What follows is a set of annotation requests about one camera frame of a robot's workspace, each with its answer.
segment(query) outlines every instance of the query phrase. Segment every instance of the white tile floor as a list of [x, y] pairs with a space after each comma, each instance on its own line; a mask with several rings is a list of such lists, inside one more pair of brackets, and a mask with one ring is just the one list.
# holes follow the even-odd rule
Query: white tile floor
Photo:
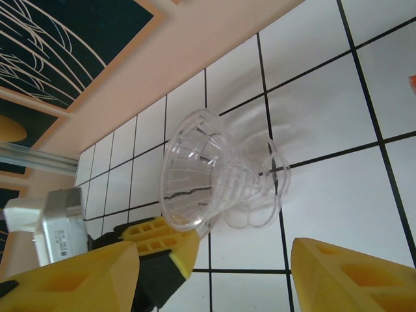
[[292, 164], [279, 218], [219, 221], [161, 311], [300, 311], [295, 237], [415, 265], [416, 2], [393, 2], [306, 0], [81, 154], [93, 238], [160, 215], [164, 139], [196, 109], [222, 113], [238, 140], [271, 133]]

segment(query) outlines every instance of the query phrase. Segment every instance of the yellow round object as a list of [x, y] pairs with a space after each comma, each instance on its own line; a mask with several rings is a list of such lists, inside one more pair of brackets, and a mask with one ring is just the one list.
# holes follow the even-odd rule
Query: yellow round object
[[26, 138], [25, 128], [18, 122], [0, 115], [0, 141], [17, 142]]

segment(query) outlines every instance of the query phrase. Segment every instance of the small label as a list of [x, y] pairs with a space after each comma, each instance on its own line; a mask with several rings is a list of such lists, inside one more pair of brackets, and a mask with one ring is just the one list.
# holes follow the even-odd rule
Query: small label
[[61, 257], [66, 257], [68, 254], [68, 247], [66, 245], [65, 231], [63, 229], [60, 229], [58, 231], [54, 231], [54, 234], [55, 242], [59, 247]]

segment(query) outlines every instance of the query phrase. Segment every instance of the orange object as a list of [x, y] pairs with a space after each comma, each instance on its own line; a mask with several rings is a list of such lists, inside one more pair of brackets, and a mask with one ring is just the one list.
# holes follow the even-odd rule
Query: orange object
[[416, 75], [409, 77], [409, 84], [416, 94]]

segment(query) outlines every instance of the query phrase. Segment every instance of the white tile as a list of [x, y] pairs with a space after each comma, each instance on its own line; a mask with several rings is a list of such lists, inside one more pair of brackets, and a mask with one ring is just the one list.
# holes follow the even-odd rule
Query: white tile
[[358, 55], [383, 137], [416, 130], [416, 96], [409, 85], [416, 75], [416, 23], [366, 45]]
[[88, 190], [90, 189], [90, 182], [82, 184], [79, 188], [81, 189], [81, 207], [85, 216], [86, 201], [88, 199]]
[[110, 168], [111, 145], [113, 132], [96, 144], [91, 177], [96, 177]]
[[280, 224], [232, 229], [221, 218], [211, 231], [212, 268], [284, 269]]
[[110, 171], [105, 214], [116, 213], [129, 208], [131, 166], [129, 161]]
[[407, 138], [386, 146], [410, 230], [416, 239], [416, 138]]
[[193, 111], [205, 107], [204, 72], [181, 84], [168, 94], [166, 106], [166, 139], [174, 134], [180, 122]]
[[209, 312], [209, 274], [192, 273], [159, 311]]
[[268, 136], [264, 96], [228, 112], [221, 119], [237, 143], [256, 135]]
[[207, 67], [207, 108], [224, 112], [263, 92], [256, 35]]
[[289, 258], [293, 240], [309, 237], [412, 265], [379, 148], [292, 169], [283, 216]]
[[110, 167], [133, 158], [135, 145], [136, 116], [114, 131]]
[[269, 93], [273, 137], [294, 164], [376, 141], [347, 55]]
[[213, 311], [289, 311], [286, 275], [213, 273]]
[[200, 241], [194, 268], [209, 268], [208, 235]]
[[291, 275], [291, 284], [292, 284], [292, 297], [293, 297], [294, 312], [302, 312], [302, 310], [300, 309], [299, 299], [298, 299], [298, 295], [296, 293], [296, 287], [295, 287], [292, 275]]
[[162, 209], [159, 203], [130, 210], [129, 222], [139, 221], [153, 216], [161, 216]]
[[130, 207], [159, 200], [163, 146], [137, 157], [133, 165]]
[[137, 115], [135, 155], [163, 143], [166, 96]]
[[101, 236], [101, 230], [103, 229], [103, 218], [86, 221], [86, 232], [92, 239], [97, 239]]
[[343, 0], [356, 45], [416, 16], [414, 0]]
[[103, 234], [112, 232], [116, 226], [127, 223], [127, 211], [104, 217]]
[[77, 177], [75, 179], [75, 186], [88, 181], [91, 177], [92, 159], [94, 157], [94, 148], [91, 146], [84, 153], [79, 156]]
[[335, 0], [307, 0], [260, 32], [266, 85], [274, 86], [348, 51]]
[[90, 182], [88, 201], [86, 203], [85, 218], [91, 219], [104, 215], [105, 193], [109, 174], [103, 174]]

